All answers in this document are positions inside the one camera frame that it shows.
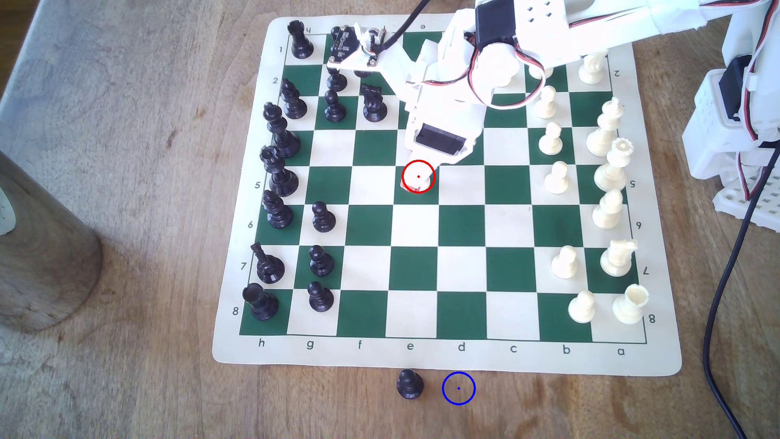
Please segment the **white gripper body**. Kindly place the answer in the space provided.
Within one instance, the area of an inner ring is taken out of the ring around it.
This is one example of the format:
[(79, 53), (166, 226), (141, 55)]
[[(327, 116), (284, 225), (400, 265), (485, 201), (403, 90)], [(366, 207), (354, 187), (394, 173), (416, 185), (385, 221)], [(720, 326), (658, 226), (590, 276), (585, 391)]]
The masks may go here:
[(453, 165), (473, 153), (482, 134), (486, 106), (468, 78), (474, 71), (473, 27), (441, 33), (407, 32), (401, 47), (411, 61), (400, 100), (408, 111), (404, 145), (412, 166)]

